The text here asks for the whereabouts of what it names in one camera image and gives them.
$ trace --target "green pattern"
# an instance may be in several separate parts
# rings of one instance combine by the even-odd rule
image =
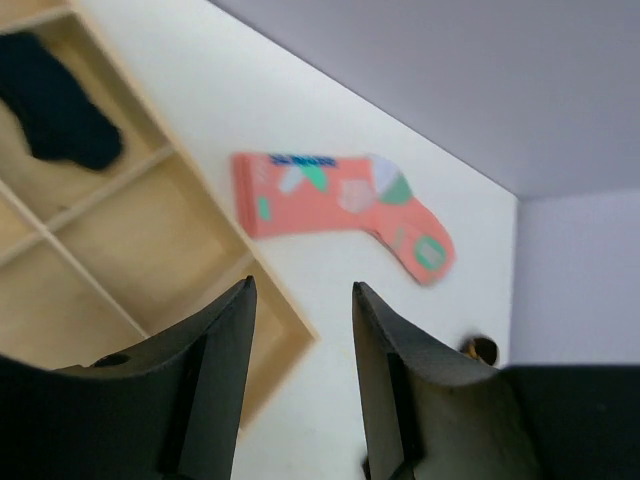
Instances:
[[[258,199],[258,214],[262,220],[267,222],[271,221],[271,206],[269,205],[269,199],[267,197],[260,197]]]
[[[378,200],[388,205],[403,205],[407,203],[413,194],[411,193],[411,187],[404,175],[398,175],[391,186],[380,195]]]
[[[427,270],[437,270],[447,260],[447,252],[434,238],[423,236],[415,245],[416,260]]]
[[[329,177],[318,165],[298,165],[311,184],[321,192],[329,189]]]

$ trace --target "wooden compartment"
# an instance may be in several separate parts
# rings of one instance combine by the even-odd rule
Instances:
[[[100,33],[62,0],[3,0],[0,33],[35,32],[117,125],[126,150],[103,173],[29,155],[0,102],[0,352],[44,368],[95,360],[186,318],[254,275],[258,313],[246,428],[314,341],[251,240]]]
[[[43,368],[89,365],[143,337],[38,245],[0,269],[0,351]]]
[[[43,23],[69,13],[62,0],[2,0],[0,28],[22,29],[25,25]]]
[[[84,91],[121,131],[125,149],[105,172],[33,158],[11,110],[0,104],[0,178],[42,220],[47,221],[148,160],[166,141],[139,102],[75,16],[29,28],[73,73]]]
[[[0,264],[21,244],[36,235],[33,229],[17,214],[9,203],[0,198]]]
[[[177,155],[61,229],[62,243],[150,334],[245,253]]]

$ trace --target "white pattern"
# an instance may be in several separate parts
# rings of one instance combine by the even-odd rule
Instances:
[[[360,213],[376,201],[376,194],[366,180],[343,180],[338,204],[349,213]]]
[[[367,155],[373,170],[373,185],[378,195],[382,195],[402,175],[398,166],[379,155]]]
[[[290,195],[302,184],[305,178],[301,168],[289,167],[282,175],[278,189],[285,195]]]

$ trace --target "gray wall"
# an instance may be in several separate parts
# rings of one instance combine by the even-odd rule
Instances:
[[[514,363],[640,362],[640,190],[523,202]]]
[[[214,0],[520,196],[640,187],[638,0]]]

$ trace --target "dark navy sock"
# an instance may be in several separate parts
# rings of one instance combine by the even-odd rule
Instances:
[[[0,98],[36,158],[104,170],[122,153],[120,131],[33,34],[0,35]]]

